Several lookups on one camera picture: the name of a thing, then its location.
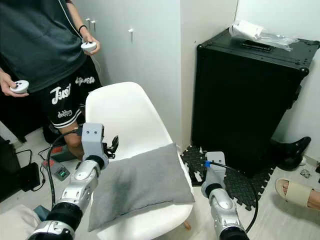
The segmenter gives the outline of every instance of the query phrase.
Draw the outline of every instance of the black cable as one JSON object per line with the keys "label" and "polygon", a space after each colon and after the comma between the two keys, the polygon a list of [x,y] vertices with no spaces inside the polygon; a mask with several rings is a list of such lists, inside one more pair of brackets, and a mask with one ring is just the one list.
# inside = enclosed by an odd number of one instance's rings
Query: black cable
{"label": "black cable", "polygon": [[29,164],[31,164],[33,153],[32,153],[32,151],[30,149],[23,150],[23,151],[18,151],[15,154],[20,154],[20,153],[24,153],[24,152],[30,152]]}
{"label": "black cable", "polygon": [[38,152],[38,156],[40,156],[40,158],[42,158],[43,161],[45,161],[46,159],[42,156],[42,153],[46,150],[48,150],[50,147],[47,147],[46,149],[41,150],[40,152]]}
{"label": "black cable", "polygon": [[219,167],[223,167],[223,168],[226,168],[226,169],[230,169],[230,170],[233,170],[233,171],[236,171],[237,173],[241,174],[243,177],[245,177],[245,179],[247,179],[248,183],[250,184],[251,188],[252,188],[252,192],[254,194],[254,200],[255,200],[255,209],[254,209],[254,215],[253,215],[253,218],[249,224],[249,226],[246,228],[246,232],[248,233],[250,231],[250,229],[252,228],[252,226],[254,225],[256,219],[257,219],[257,215],[258,215],[258,207],[259,207],[259,199],[258,199],[258,194],[256,192],[256,189],[254,187],[254,185],[248,180],[248,178],[240,171],[230,167],[230,166],[226,166],[226,165],[223,165],[223,164],[220,164],[220,163],[217,163],[217,162],[214,162],[214,161],[208,161],[210,164],[212,165],[216,165],[216,166],[219,166]]}
{"label": "black cable", "polygon": [[40,173],[42,174],[42,184],[38,189],[31,189],[32,192],[39,191],[44,186],[44,184],[46,183],[46,177],[45,177],[44,172],[42,171],[42,168],[43,168],[43,166],[41,165],[40,166]]}
{"label": "black cable", "polygon": [[56,143],[64,138],[65,136],[67,136],[68,134],[75,134],[78,132],[78,129],[75,129],[75,130],[71,130],[71,131],[68,131],[66,133],[63,133],[61,134],[60,136],[58,136],[52,143],[49,151],[48,151],[48,154],[46,156],[46,169],[47,169],[47,172],[48,172],[48,178],[49,178],[49,183],[50,183],[50,189],[51,189],[51,209],[54,207],[54,205],[56,204],[56,193],[55,193],[55,186],[54,186],[54,181],[52,180],[52,174],[51,174],[51,169],[50,169],[50,155],[51,155],[51,152],[52,150],[54,149]]}

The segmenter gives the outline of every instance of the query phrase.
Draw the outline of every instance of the black case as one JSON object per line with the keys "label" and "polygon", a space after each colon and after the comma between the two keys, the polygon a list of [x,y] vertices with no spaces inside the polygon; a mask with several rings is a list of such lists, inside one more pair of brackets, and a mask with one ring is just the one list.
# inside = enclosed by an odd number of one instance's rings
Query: black case
{"label": "black case", "polygon": [[300,39],[291,52],[232,38],[226,29],[197,47],[192,142],[222,151],[226,164],[253,174],[319,48]]}
{"label": "black case", "polygon": [[20,190],[17,179],[19,170],[15,148],[0,136],[0,203]]}

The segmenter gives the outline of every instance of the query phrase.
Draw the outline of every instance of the foot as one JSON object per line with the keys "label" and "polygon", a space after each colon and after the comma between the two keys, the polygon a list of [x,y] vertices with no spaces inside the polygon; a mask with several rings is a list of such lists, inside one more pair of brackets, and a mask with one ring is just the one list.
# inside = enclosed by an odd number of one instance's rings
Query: foot
{"label": "foot", "polygon": [[[287,194],[288,186],[289,186],[289,182],[288,181],[285,182],[283,184],[283,186],[282,186],[284,195]],[[311,209],[320,210],[320,192],[315,191],[315,190],[312,190],[310,192],[310,196],[309,196],[309,199],[308,199],[307,206],[308,206],[308,208],[311,208]]]}

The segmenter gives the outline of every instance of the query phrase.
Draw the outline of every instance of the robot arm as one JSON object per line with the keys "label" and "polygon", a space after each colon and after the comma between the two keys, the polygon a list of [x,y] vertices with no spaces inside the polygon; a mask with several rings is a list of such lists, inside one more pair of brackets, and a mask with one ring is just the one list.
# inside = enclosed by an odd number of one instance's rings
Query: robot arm
{"label": "robot arm", "polygon": [[239,220],[237,206],[224,189],[225,173],[225,168],[209,165],[201,186],[202,194],[209,199],[217,239],[249,240]]}
{"label": "robot arm", "polygon": [[109,159],[104,151],[102,124],[85,123],[82,129],[83,162],[70,177],[69,185],[46,220],[34,230],[29,240],[73,240],[86,211],[98,177]]}

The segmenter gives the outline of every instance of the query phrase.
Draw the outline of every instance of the white controller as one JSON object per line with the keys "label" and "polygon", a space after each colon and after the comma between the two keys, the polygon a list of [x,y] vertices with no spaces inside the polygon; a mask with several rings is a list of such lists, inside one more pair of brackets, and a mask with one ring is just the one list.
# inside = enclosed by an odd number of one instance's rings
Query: white controller
{"label": "white controller", "polygon": [[95,41],[87,41],[81,44],[82,50],[90,53],[97,48],[97,43]]}
{"label": "white controller", "polygon": [[19,80],[14,82],[16,84],[16,88],[10,87],[11,92],[14,92],[16,94],[25,94],[27,93],[29,82],[26,80]]}

